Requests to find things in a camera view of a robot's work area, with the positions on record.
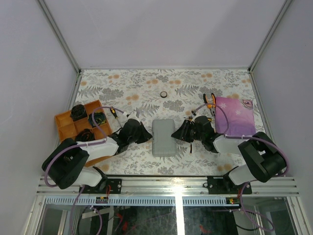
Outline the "grey plastic tool case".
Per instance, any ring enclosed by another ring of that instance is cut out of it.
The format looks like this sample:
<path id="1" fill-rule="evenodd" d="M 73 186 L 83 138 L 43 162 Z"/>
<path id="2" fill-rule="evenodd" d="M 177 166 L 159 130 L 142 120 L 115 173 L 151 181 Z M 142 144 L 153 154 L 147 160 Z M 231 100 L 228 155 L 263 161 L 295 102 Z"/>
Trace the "grey plastic tool case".
<path id="1" fill-rule="evenodd" d="M 175 131 L 173 119 L 155 119 L 152 122 L 152 155 L 154 157 L 172 157 L 176 155 L 177 143 L 171 137 Z"/>

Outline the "yellow black screwdriver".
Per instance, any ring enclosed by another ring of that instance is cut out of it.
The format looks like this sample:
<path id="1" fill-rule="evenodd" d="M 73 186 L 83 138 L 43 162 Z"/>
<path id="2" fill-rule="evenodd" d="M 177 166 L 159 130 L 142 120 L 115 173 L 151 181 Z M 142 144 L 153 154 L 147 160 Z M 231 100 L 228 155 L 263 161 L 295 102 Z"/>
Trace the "yellow black screwdriver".
<path id="1" fill-rule="evenodd" d="M 120 121 L 119 121 L 119 117 L 116 113 L 116 110 L 113 107 L 110 107 L 110 112 L 111 114 L 114 116 L 115 120 L 118 122 L 119 126 L 122 127 Z"/>

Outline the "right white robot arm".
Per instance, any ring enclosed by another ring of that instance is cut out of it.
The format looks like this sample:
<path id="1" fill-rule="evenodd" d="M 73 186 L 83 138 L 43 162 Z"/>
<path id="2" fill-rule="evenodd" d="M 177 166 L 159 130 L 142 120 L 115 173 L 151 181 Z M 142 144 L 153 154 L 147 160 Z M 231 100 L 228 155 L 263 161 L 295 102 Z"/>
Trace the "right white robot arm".
<path id="1" fill-rule="evenodd" d="M 185 120 L 171 137 L 188 143 L 200 141 L 209 152 L 241 155 L 245 164 L 224 175 L 223 188 L 228 193 L 236 192 L 246 182 L 265 183 L 289 169 L 285 154 L 264 132 L 240 137 L 220 134 L 206 116 Z"/>

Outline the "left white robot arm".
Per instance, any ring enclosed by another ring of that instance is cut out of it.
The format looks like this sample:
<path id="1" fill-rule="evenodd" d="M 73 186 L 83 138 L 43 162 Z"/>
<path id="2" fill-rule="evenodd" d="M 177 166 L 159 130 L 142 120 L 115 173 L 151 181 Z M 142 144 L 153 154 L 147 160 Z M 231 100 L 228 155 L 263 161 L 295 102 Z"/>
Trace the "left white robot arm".
<path id="1" fill-rule="evenodd" d="M 76 142 L 71 138 L 65 139 L 42 165 L 45 184 L 59 189 L 77 184 L 102 193 L 108 185 L 107 176 L 95 166 L 86 167 L 86 163 L 118 155 L 130 144 L 141 144 L 152 137 L 141 121 L 131 118 L 119 131 L 100 140 Z"/>

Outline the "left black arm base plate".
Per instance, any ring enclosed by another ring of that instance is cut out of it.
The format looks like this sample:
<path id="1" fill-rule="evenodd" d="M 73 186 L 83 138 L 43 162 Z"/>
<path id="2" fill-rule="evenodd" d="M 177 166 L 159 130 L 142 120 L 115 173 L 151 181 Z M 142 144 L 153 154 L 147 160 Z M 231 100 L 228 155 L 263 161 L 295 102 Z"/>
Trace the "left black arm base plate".
<path id="1" fill-rule="evenodd" d="M 122 179 L 106 179 L 100 182 L 97 193 L 101 194 L 120 194 L 122 189 Z"/>

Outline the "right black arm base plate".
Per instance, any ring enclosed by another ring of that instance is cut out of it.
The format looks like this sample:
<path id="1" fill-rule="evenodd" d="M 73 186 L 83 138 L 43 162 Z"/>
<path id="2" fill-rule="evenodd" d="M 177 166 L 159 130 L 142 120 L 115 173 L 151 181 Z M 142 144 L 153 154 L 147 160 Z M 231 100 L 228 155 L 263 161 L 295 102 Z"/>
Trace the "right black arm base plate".
<path id="1" fill-rule="evenodd" d="M 235 185 L 230 179 L 223 176 L 207 176 L 208 193 L 213 195 L 240 194 L 244 184 Z"/>

